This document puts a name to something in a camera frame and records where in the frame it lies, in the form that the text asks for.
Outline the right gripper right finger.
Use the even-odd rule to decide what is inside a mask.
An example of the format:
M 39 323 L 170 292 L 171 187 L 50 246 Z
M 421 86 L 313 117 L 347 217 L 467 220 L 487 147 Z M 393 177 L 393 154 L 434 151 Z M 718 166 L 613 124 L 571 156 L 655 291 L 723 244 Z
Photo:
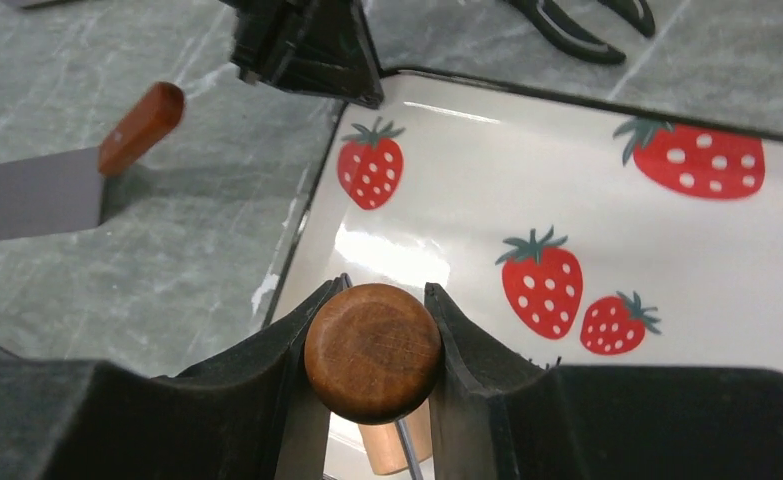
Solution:
M 541 368 L 429 283 L 444 364 L 430 397 L 439 479 L 783 479 L 783 374 Z

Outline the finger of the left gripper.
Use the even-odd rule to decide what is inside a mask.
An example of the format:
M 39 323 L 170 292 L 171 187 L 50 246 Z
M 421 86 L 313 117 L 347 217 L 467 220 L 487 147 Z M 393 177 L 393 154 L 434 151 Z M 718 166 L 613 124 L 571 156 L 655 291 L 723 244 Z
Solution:
M 278 87 L 368 109 L 384 101 L 380 64 L 360 1 L 302 1 Z
M 236 25 L 230 62 L 238 78 L 273 87 L 318 87 L 298 70 L 297 50 L 318 17 L 322 1 L 232 1 Z

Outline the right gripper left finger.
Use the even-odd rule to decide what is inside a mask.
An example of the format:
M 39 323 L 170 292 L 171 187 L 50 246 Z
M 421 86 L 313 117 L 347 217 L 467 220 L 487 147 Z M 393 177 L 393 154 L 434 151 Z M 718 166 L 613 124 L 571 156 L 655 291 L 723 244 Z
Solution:
M 330 412 L 303 348 L 321 284 L 285 317 L 175 376 L 0 347 L 0 479 L 318 479 Z

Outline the wooden rolling pin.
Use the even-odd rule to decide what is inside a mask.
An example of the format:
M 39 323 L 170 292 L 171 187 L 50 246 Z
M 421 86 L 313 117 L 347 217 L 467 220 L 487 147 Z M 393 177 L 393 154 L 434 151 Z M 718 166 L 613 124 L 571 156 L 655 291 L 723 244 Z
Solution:
M 358 424 L 379 474 L 424 476 L 431 428 L 420 416 L 442 360 L 438 327 L 423 304 L 391 285 L 344 288 L 321 307 L 304 344 L 309 383 L 337 416 Z

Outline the strawberry pattern white tray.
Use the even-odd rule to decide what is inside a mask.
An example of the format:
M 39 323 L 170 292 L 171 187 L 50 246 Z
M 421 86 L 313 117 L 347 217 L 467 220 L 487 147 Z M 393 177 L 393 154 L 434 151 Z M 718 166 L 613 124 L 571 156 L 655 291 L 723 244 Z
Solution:
M 444 288 L 531 363 L 783 374 L 783 142 L 400 73 L 342 113 L 275 315 Z M 375 472 L 332 412 L 325 473 Z

